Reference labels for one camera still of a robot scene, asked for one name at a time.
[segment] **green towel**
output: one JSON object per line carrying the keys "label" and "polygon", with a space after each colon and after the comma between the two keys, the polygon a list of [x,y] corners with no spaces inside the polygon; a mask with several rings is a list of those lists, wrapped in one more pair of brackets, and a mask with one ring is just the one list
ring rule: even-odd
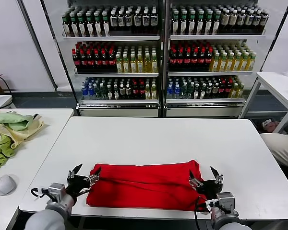
{"label": "green towel", "polygon": [[15,131],[26,129],[33,121],[31,115],[20,115],[16,113],[0,113],[0,124],[5,124]]}
{"label": "green towel", "polygon": [[1,134],[0,136],[0,167],[3,165],[9,157],[14,155],[14,150],[11,149],[11,139]]}

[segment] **white desk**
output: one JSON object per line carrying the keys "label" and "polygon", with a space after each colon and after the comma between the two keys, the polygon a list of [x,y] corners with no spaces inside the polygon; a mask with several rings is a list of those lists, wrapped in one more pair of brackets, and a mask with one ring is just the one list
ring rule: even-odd
{"label": "white desk", "polygon": [[[0,108],[8,105],[12,102],[12,96],[11,95],[0,95]],[[5,108],[16,108],[14,103],[10,104],[8,107]]]}
{"label": "white desk", "polygon": [[[243,119],[72,117],[30,189],[67,184],[68,170],[80,163],[79,175],[89,175],[96,163],[145,165],[192,159],[199,162],[206,180],[213,179],[210,166],[224,174],[223,191],[235,196],[240,218],[288,219],[288,181],[252,123]],[[78,198],[73,215],[194,218],[188,211],[89,207],[86,197]],[[19,209],[41,211],[47,201],[28,190]]]}
{"label": "white desk", "polygon": [[[275,96],[288,109],[288,76],[282,73],[257,73],[257,78],[251,93],[241,111],[239,118],[244,118],[251,103],[253,102],[259,87],[263,85],[269,92]],[[274,133],[280,133],[288,123],[288,112],[281,120],[280,124],[274,130]]]}
{"label": "white desk", "polygon": [[0,230],[13,226],[18,214],[18,206],[35,177],[39,167],[47,157],[57,140],[73,109],[12,109],[23,115],[38,113],[45,121],[45,126],[20,144],[14,157],[8,159],[0,168],[0,177],[8,174],[17,183],[16,190],[8,196],[0,196]]}

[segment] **beverage refrigerator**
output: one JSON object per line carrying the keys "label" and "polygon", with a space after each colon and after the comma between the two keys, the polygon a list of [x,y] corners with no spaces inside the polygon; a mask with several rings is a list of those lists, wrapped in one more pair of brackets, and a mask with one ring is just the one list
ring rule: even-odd
{"label": "beverage refrigerator", "polygon": [[288,0],[23,4],[42,50],[51,33],[87,116],[238,116],[288,11]]}

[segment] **computer mouse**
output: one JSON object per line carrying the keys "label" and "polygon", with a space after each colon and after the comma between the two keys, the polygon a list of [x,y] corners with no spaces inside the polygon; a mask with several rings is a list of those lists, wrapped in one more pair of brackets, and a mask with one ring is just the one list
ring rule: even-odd
{"label": "computer mouse", "polygon": [[0,196],[8,195],[16,188],[16,182],[8,175],[0,177]]}

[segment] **red cloth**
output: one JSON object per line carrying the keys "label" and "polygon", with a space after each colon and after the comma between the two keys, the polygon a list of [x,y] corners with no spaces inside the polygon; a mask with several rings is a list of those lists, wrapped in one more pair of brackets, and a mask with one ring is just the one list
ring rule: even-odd
{"label": "red cloth", "polygon": [[144,166],[96,164],[91,175],[99,167],[100,179],[86,199],[90,206],[194,211],[198,194],[189,183],[190,170],[202,181],[196,161]]}

